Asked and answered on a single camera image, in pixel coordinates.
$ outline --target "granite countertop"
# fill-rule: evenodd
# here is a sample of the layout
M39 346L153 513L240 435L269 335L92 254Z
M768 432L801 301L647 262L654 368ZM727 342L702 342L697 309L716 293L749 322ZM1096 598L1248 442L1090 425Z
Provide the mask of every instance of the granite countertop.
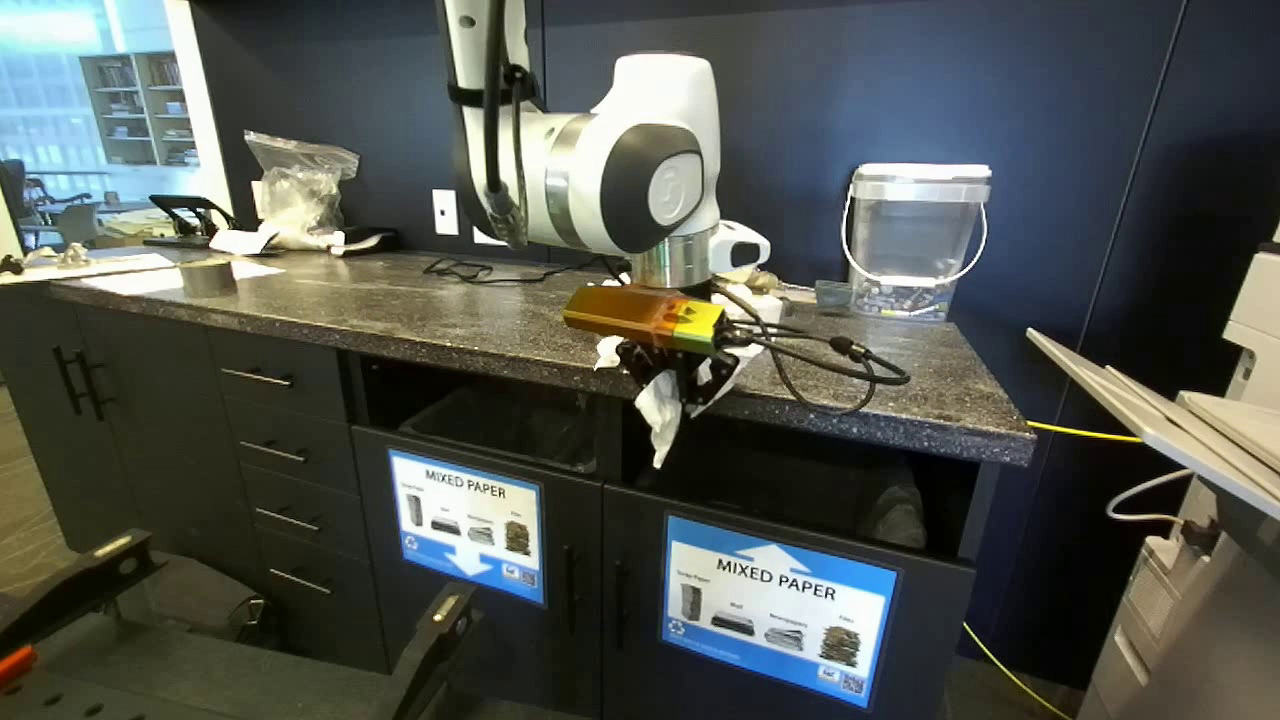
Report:
M464 285L426 278L422 267L432 255L409 254L347 262L278 255L264 264L278 271L240 281L229 293L155 289L147 296L120 296L88 281L58 281L51 293L116 314L635 397L629 376L593 371L596 335L562 330L561 322L570 289L599 281L605 271L561 271L544 285ZM846 414L863 391L856 379L788 364L788 376L810 400L795 403L768 356L754 356L741 371L736 391L711 408L716 415L985 466L1030 461L1036 442L1023 428L1023 415L951 323L831 322L802 309L790 309L784 322L825 335L840 331L863 342L906 368L912 386L879 388L863 414Z

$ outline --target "electrical outlet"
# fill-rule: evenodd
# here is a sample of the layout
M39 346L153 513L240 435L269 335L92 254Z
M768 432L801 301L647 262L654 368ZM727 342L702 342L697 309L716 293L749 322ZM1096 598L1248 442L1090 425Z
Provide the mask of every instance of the electrical outlet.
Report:
M432 226L434 226L434 238L459 238L453 190L432 190Z

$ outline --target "plastic pitcher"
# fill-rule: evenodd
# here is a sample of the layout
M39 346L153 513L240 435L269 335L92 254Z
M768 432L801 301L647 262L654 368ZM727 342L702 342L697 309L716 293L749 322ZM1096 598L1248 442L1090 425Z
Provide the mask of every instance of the plastic pitcher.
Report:
M989 196L989 163L860 163L840 220L853 309L943 322L989 248Z

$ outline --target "sign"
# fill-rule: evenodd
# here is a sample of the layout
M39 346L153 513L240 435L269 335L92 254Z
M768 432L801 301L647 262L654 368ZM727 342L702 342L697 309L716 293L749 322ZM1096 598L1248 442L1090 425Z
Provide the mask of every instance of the sign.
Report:
M393 449L401 556L544 606L534 485Z
M896 571L667 515L665 641L868 708Z

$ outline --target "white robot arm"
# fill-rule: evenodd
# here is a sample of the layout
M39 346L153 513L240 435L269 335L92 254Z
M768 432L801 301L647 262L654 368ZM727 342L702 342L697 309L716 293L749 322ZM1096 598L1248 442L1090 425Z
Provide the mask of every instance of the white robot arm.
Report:
M513 246L629 255L638 285L691 289L768 242L718 220L718 105L711 66L642 53L617 62L593 112L532 99L524 0L440 0L464 192L474 226Z

